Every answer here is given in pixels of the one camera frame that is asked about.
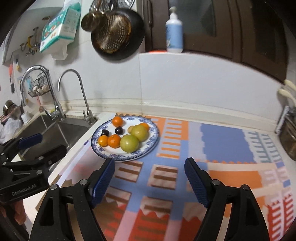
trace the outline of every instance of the blue and white plate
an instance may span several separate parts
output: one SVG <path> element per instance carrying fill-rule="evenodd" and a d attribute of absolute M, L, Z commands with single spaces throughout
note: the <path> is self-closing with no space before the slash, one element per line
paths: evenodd
<path fill-rule="evenodd" d="M 149 138 L 144 141 L 140 142 L 140 147 L 138 150 L 132 153 L 127 153 L 123 151 L 120 147 L 119 148 L 111 148 L 109 146 L 101 147 L 98 144 L 98 138 L 101 136 L 102 130 L 106 129 L 109 131 L 109 136 L 115 134 L 116 127 L 113 126 L 112 120 L 105 122 L 101 125 L 93 134 L 91 138 L 91 147 L 93 151 L 100 157 L 107 159 L 111 157 L 114 161 L 131 161 L 137 159 L 141 156 L 146 155 L 157 145 L 159 140 L 159 131 L 157 126 L 150 120 L 144 117 L 139 116 L 122 116 L 123 119 L 123 134 L 120 137 L 128 134 L 128 128 L 130 126 L 135 126 L 140 123 L 147 123 L 149 125 Z"/>

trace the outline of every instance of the cabinet handle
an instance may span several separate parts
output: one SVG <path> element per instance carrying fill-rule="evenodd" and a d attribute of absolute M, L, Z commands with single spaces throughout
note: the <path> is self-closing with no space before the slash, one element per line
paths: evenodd
<path fill-rule="evenodd" d="M 152 13 L 152 2 L 147 0 L 147 13 L 148 13 L 148 24 L 149 27 L 152 27 L 153 24 L 153 13 Z"/>

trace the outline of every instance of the black frying pan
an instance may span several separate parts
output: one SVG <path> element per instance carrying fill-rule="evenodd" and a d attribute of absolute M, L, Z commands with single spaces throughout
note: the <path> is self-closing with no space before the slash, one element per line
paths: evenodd
<path fill-rule="evenodd" d="M 131 9 L 119 8 L 112 11 L 112 14 L 125 16 L 131 24 L 131 33 L 126 43 L 124 43 L 116 52 L 106 53 L 96 44 L 96 35 L 98 29 L 91 32 L 91 42 L 99 55 L 107 60 L 121 60 L 131 56 L 137 51 L 144 39 L 144 22 L 141 16 Z"/>

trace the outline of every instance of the stainless steel sink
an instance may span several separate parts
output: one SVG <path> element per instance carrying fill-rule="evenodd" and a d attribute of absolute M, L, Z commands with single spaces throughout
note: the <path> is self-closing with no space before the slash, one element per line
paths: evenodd
<path fill-rule="evenodd" d="M 42 142 L 29 149 L 21 150 L 19 154 L 24 161 L 33 160 L 61 144 L 65 145 L 69 151 L 89 128 L 90 125 L 81 119 L 65 118 L 62 121 L 52 121 L 46 115 L 39 116 L 22 131 L 19 137 L 25 138 L 41 133 L 43 135 Z M 50 167 L 49 174 L 53 172 L 58 163 Z"/>

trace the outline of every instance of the wire basket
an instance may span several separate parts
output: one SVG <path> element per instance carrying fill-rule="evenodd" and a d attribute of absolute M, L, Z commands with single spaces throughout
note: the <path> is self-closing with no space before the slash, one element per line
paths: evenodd
<path fill-rule="evenodd" d="M 49 92 L 49 85 L 46 76 L 41 73 L 37 76 L 37 79 L 30 84 L 28 94 L 31 97 L 37 97 Z"/>

